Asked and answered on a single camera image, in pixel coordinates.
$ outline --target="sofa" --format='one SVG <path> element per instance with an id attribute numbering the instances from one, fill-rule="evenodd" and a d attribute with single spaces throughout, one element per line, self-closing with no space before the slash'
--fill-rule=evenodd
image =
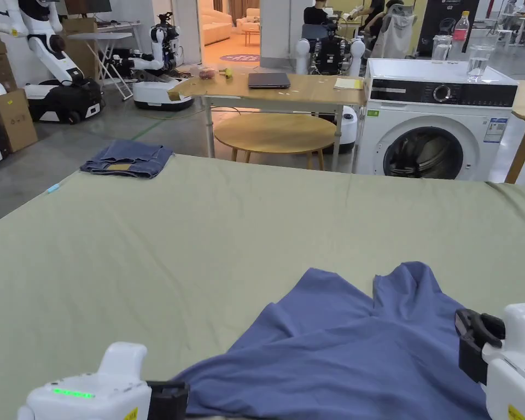
<path id="1" fill-rule="evenodd" d="M 253 8 L 247 9 L 246 17 L 236 19 L 237 28 L 241 32 L 243 32 L 243 28 L 249 29 L 249 30 L 253 30 L 253 29 L 260 30 L 260 16 L 261 16 L 261 9 L 253 9 Z"/>
<path id="2" fill-rule="evenodd" d="M 201 13 L 205 45 L 214 44 L 231 37 L 233 23 L 230 15 L 208 8 L 201 9 Z"/>

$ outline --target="monitor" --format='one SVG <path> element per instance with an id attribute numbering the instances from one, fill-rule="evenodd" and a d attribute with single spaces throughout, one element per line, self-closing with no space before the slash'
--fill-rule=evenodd
<path id="1" fill-rule="evenodd" d="M 112 12 L 109 0 L 65 0 L 69 15 Z"/>

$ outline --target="washing machine control panel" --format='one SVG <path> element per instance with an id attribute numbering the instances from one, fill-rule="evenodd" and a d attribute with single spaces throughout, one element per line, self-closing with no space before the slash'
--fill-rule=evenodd
<path id="1" fill-rule="evenodd" d="M 457 104 L 468 107 L 512 108 L 517 86 L 444 84 L 374 79 L 370 99 L 397 102 Z"/>

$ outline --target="yellow warning label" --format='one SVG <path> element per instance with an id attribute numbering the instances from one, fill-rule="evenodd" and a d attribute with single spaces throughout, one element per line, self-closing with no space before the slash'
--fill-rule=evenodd
<path id="1" fill-rule="evenodd" d="M 511 404 L 508 405 L 508 417 L 510 417 L 510 420 L 525 420 L 525 416 L 519 413 L 517 408 Z"/>
<path id="2" fill-rule="evenodd" d="M 124 420 L 136 420 L 138 417 L 138 407 L 136 407 L 134 410 L 132 410 L 130 413 L 128 413 Z"/>

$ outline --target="round wooden table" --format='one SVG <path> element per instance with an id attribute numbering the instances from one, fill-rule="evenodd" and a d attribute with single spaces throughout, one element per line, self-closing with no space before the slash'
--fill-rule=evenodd
<path id="1" fill-rule="evenodd" d="M 334 143 L 336 126 L 322 118 L 307 114 L 243 114 L 225 120 L 214 129 L 215 138 L 237 151 L 250 154 L 307 155 L 307 168 L 313 169 L 313 152 L 318 153 L 319 169 L 324 170 L 323 149 Z"/>

